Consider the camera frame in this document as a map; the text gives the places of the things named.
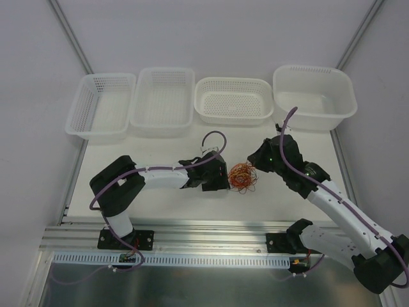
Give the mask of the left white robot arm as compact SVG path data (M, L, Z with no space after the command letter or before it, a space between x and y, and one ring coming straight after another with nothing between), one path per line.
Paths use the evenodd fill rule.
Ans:
M203 192L228 190L226 162L215 150L201 157L178 161L173 166L137 169L128 155L118 157L89 182L108 229L100 232L98 249L151 250L145 231L135 230L127 208L137 195L148 189L188 189L200 186Z

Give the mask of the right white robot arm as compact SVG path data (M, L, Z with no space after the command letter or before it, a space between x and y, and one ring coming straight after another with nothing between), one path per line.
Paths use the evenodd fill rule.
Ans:
M365 215L326 171L303 160L292 136L264 139L247 160L259 171L279 175L290 190L326 213L345 234L332 235L299 219L286 230L278 250L290 254L317 251L347 267L375 294L399 286L395 280L408 274L408 237L393 235Z

